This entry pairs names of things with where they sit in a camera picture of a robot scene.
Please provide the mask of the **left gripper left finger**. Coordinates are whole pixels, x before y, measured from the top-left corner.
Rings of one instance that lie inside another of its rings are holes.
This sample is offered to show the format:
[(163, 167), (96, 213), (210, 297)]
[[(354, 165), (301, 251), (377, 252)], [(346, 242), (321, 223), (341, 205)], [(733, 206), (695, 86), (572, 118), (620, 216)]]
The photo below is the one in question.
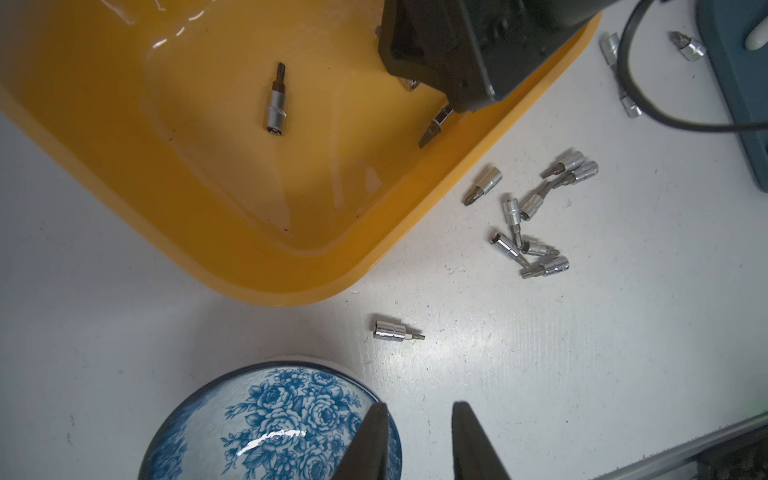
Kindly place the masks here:
[(385, 479), (388, 444), (389, 412), (385, 403), (375, 403), (360, 424), (332, 479)]

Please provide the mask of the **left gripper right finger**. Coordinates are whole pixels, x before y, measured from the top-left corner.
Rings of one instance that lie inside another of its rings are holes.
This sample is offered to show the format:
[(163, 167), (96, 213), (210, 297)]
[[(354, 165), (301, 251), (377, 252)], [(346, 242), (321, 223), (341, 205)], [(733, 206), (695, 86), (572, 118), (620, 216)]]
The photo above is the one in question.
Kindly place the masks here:
[(454, 403), (451, 432), (455, 479), (511, 479), (467, 402)]

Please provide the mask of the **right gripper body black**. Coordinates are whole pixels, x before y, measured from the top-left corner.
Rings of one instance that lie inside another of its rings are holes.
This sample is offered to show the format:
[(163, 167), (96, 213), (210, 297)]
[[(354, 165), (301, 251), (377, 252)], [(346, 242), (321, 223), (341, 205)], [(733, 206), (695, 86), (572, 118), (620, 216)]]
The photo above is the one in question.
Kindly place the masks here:
[(612, 0), (386, 0), (378, 53), (457, 112), (504, 100)]

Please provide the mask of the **silver socket bit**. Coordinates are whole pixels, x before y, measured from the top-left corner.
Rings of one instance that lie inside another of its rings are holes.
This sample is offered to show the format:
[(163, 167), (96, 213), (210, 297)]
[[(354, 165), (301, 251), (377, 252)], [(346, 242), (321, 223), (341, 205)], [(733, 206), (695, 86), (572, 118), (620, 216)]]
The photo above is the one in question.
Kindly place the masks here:
[(425, 339), (423, 334), (411, 332), (404, 325), (387, 321), (375, 322), (373, 337), (381, 340), (398, 342)]
[(463, 200), (465, 206), (470, 206), (477, 200), (488, 194), (502, 180), (502, 172), (494, 166), (490, 166), (475, 181)]
[(630, 96), (623, 95), (620, 101), (629, 118), (634, 119), (642, 115), (642, 110)]
[(670, 31), (669, 39), (677, 51), (689, 62), (702, 59), (706, 53), (706, 47), (696, 38), (679, 31)]
[(565, 256), (557, 256), (552, 259), (543, 261), (537, 265), (532, 266), (530, 269), (525, 270), (521, 277), (523, 279), (547, 277), (554, 274), (558, 274), (567, 271), (570, 268), (570, 262)]
[(490, 239), (490, 244), (504, 253), (508, 258), (515, 261), (523, 269), (528, 270), (531, 268), (530, 262), (515, 245), (514, 241), (503, 233), (495, 233)]
[(531, 255), (531, 256), (540, 256), (540, 257), (548, 257), (548, 256), (554, 256), (557, 257), (560, 255), (560, 251), (550, 245), (533, 241), (533, 240), (524, 240), (522, 242), (521, 251), (523, 254)]
[(544, 182), (524, 200), (520, 207), (521, 218), (525, 221), (531, 220), (539, 211), (551, 191), (583, 183), (584, 181), (595, 177), (598, 173), (598, 163), (596, 161), (587, 161), (576, 169), (564, 173), (555, 180)]
[(265, 113), (265, 129), (272, 135), (282, 136), (285, 130), (287, 113), (286, 104), (286, 85), (285, 85), (286, 66), (279, 62), (276, 68), (275, 79), (272, 82), (270, 99)]
[(445, 103), (438, 113), (433, 117), (431, 123), (418, 141), (418, 147), (423, 149), (443, 130), (443, 124), (452, 115), (454, 109), (449, 103)]
[(600, 41), (600, 49), (607, 65), (615, 68), (618, 63), (620, 37), (617, 33), (604, 36)]
[(581, 166), (585, 162), (585, 159), (586, 157), (581, 151), (569, 149), (560, 155), (551, 166), (545, 169), (540, 174), (540, 177), (542, 179), (547, 179), (554, 175), (561, 175), (565, 172), (572, 171)]
[(507, 198), (502, 203), (504, 216), (512, 234), (512, 240), (515, 246), (520, 249), (523, 244), (521, 232), (521, 210), (516, 198)]

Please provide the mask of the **yellow plastic storage box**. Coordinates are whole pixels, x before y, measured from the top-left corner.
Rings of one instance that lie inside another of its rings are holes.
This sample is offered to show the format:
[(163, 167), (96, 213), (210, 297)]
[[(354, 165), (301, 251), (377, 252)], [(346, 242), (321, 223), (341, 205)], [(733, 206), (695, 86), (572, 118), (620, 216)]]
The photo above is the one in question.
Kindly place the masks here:
[[(452, 116), (384, 69), (379, 1), (5, 1), (1, 108), (188, 273), (264, 306), (350, 287), (579, 57)], [(286, 66), (282, 136), (265, 129)]]

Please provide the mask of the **blue white ceramic bowl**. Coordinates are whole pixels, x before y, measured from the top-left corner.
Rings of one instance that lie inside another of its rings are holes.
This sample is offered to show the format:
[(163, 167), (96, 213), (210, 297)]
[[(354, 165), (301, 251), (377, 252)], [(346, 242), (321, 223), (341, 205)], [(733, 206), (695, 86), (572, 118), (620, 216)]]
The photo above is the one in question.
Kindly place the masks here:
[(164, 421), (141, 479), (330, 479), (379, 397), (322, 363), (272, 360), (225, 374)]

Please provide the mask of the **teal tray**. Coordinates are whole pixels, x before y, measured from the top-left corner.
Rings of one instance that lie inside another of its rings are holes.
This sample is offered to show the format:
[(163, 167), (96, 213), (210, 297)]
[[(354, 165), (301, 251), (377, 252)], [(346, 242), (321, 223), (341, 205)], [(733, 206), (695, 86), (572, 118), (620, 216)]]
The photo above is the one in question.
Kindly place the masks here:
[(748, 50), (748, 34), (767, 18), (765, 1), (698, 1), (696, 22), (735, 123), (767, 119), (767, 48)]

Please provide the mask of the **aluminium front rail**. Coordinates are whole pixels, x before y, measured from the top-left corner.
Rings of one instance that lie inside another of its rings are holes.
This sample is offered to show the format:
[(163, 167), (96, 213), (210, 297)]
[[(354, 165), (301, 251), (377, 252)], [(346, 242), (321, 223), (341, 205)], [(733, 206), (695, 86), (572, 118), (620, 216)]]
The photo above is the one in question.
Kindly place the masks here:
[(598, 476), (598, 479), (653, 479), (691, 463), (697, 455), (767, 426), (767, 413), (724, 427), (705, 436)]

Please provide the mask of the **white handled knife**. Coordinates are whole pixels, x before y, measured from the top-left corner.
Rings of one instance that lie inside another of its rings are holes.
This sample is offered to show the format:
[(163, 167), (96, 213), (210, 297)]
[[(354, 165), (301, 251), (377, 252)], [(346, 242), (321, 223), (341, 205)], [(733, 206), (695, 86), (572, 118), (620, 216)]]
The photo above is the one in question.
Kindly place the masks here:
[(757, 51), (768, 43), (768, 17), (765, 17), (747, 34), (744, 47), (748, 51)]

